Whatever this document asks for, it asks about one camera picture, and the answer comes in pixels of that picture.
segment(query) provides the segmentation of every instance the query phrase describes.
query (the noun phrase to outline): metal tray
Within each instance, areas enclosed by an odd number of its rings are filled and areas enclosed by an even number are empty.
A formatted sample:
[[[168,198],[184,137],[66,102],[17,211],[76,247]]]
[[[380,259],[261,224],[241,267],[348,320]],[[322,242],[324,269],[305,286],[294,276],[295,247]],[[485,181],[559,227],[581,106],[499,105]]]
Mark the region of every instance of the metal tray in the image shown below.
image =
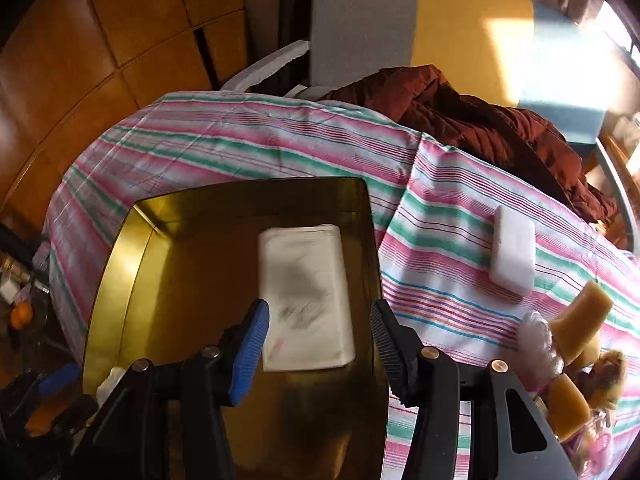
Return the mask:
[[[94,394],[113,366],[182,360],[218,341],[258,297],[258,235],[340,228],[356,359],[314,372],[263,372],[224,413],[239,478],[380,477],[387,384],[370,330],[381,297],[367,187],[356,178],[233,182],[137,202],[108,259],[84,355]]]

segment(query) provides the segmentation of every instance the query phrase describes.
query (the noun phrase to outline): orange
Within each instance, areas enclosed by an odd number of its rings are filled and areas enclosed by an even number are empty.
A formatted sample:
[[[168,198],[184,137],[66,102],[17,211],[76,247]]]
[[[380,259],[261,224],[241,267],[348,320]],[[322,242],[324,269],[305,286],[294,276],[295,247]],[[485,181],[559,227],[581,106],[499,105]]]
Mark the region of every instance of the orange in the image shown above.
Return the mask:
[[[11,311],[11,326],[16,330],[22,330],[32,319],[33,309],[26,301],[21,301]]]

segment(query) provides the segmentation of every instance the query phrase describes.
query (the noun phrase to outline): wooden cabinet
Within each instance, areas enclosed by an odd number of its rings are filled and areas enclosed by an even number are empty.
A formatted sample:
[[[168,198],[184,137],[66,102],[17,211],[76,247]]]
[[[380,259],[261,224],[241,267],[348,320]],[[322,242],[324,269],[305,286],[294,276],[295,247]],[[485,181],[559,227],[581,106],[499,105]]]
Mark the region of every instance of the wooden cabinet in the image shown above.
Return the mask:
[[[37,236],[65,171],[140,107],[247,65],[242,0],[36,0],[0,51],[0,221]]]

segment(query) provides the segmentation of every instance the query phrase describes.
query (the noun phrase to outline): pink and green striped fabric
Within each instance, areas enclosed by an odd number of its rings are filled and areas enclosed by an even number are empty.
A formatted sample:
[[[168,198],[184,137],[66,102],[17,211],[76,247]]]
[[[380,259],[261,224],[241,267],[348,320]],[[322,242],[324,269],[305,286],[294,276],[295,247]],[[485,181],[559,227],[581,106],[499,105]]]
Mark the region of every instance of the pink and green striped fabric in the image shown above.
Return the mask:
[[[129,207],[149,196],[252,178],[361,176],[370,194],[383,291],[398,319],[460,362],[519,359],[530,309],[551,318],[596,280],[615,306],[606,348],[629,357],[615,427],[616,465],[640,428],[640,272],[555,200],[427,133],[365,108],[258,94],[168,94],[101,135],[66,172],[47,213],[54,307],[78,360],[102,268]],[[489,282],[494,210],[536,223],[535,290]],[[461,404],[456,477],[466,478]],[[415,424],[390,396],[383,478],[399,479]],[[610,471],[602,475],[608,478]]]

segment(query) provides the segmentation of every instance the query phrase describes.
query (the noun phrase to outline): blue gripper pad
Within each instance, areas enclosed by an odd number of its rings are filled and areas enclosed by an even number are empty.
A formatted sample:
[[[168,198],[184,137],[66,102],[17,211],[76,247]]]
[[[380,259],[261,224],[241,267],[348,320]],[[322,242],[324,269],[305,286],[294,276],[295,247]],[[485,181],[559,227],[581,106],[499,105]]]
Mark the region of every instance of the blue gripper pad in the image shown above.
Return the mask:
[[[231,386],[229,387],[229,399],[232,406],[238,404],[249,392],[251,382],[254,380],[255,368],[260,359],[260,352],[262,352],[264,338],[267,337],[269,305],[264,300],[256,300],[256,302],[258,305],[254,318],[246,331],[233,364]]]

